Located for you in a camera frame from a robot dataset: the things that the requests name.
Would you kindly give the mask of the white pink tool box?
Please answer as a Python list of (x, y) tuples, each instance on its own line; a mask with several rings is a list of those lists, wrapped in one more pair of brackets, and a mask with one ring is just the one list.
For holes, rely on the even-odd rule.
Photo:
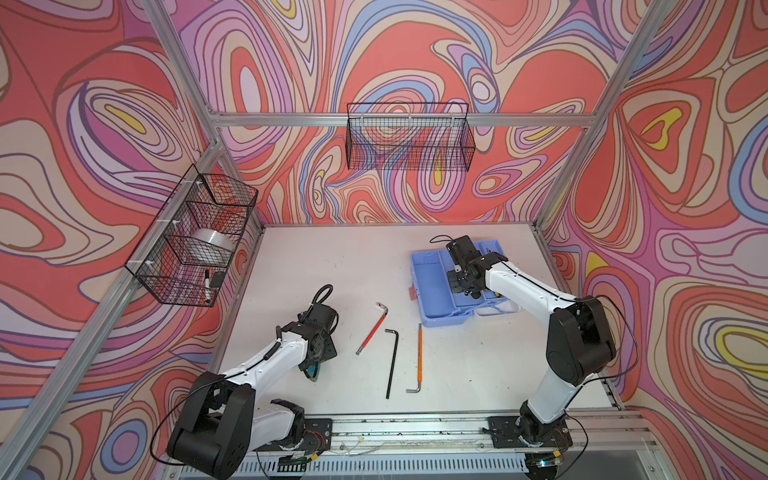
[(521, 311), (516, 303), (491, 291), (483, 291), (478, 298), (466, 294), (447, 249), (412, 253), (410, 263), (425, 327), (455, 326), (472, 317), (490, 318)]

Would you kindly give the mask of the teal utility knife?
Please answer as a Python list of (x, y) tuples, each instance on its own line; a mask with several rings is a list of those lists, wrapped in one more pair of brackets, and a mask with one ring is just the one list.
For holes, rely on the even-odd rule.
[(312, 382), (317, 382), (320, 374), (320, 368), (321, 365), (319, 363), (314, 363), (309, 365), (304, 371), (304, 375), (307, 379), (309, 379)]

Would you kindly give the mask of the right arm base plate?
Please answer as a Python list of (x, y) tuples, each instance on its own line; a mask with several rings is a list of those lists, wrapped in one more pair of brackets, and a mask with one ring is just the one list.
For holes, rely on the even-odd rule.
[(567, 450), (573, 446), (566, 417), (561, 416), (549, 424), (542, 424), (535, 416), (491, 416), (482, 429), (490, 436), (493, 447), (502, 448), (554, 448)]

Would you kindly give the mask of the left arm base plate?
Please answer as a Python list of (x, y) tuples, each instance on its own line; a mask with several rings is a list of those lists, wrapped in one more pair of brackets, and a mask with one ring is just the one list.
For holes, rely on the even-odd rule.
[(302, 440), (296, 449), (307, 454), (320, 454), (332, 445), (333, 420), (329, 417), (309, 418), (305, 421)]

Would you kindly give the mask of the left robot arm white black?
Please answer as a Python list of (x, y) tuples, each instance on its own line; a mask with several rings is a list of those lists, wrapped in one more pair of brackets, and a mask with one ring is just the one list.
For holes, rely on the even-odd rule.
[(331, 445), (332, 423), (307, 421), (303, 407), (260, 400), (292, 370), (316, 381), (322, 363), (337, 355), (332, 335), (339, 314), (326, 301), (333, 287), (322, 286), (296, 320), (276, 329), (276, 338), (242, 364), (197, 377), (176, 408), (180, 415), (166, 446), (171, 465), (192, 467), (215, 479), (228, 479), (245, 456), (265, 446), (292, 452), (288, 463), (307, 464)]

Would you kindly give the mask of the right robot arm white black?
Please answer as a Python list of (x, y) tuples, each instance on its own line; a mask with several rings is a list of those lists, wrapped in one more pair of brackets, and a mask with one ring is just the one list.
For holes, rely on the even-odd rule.
[(547, 326), (548, 370), (517, 420), (520, 436), (539, 443), (564, 419), (588, 377), (616, 357), (604, 307), (592, 296), (575, 297), (539, 281), (499, 252), (480, 252), (467, 235), (448, 241), (446, 249), (454, 263), (449, 273), (461, 293), (499, 294)]

